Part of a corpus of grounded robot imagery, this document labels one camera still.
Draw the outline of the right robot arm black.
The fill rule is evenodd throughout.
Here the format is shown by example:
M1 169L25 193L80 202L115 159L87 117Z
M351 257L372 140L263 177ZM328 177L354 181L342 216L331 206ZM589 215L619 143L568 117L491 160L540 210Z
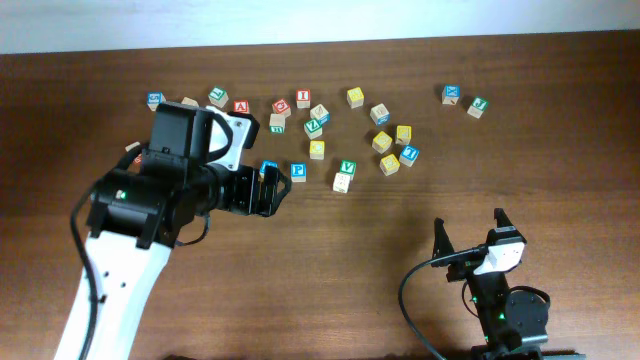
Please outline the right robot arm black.
M471 350L474 359L542 359L548 341L550 296L530 286L511 287L506 274L521 264L527 240L501 208L484 243L456 251L444 228L434 220L433 259L447 269L447 281L462 281L470 290L486 343Z

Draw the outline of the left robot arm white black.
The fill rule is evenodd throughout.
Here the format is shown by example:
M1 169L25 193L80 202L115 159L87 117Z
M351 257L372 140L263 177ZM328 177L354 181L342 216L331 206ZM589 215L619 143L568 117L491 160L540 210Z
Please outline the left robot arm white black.
M270 217L292 181L274 166L241 164L259 124L249 114L163 102L150 140L129 149L74 206L90 206L89 234L70 223L83 272L58 359L126 359L145 305L181 229L213 210Z

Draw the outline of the yellow C block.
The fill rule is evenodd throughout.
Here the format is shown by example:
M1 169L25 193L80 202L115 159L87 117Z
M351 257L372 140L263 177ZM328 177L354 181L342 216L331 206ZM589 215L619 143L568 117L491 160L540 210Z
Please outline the yellow C block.
M322 140L311 140L309 156L312 160L323 160L325 157L325 142Z

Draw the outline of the red I block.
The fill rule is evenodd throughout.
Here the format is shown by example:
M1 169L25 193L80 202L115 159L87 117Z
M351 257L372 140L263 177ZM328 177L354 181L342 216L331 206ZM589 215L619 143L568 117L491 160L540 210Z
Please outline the red I block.
M309 108L311 106L311 91L306 88L296 90L296 106L299 109Z

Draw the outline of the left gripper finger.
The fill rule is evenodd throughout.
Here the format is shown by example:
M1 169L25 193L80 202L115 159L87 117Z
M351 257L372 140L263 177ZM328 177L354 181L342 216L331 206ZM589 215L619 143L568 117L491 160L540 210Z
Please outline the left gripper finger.
M277 167L267 166L261 175L264 183L286 182L286 176Z
M260 188L258 214L263 217L273 216L291 188L292 182L289 179L280 179L275 182L264 181Z

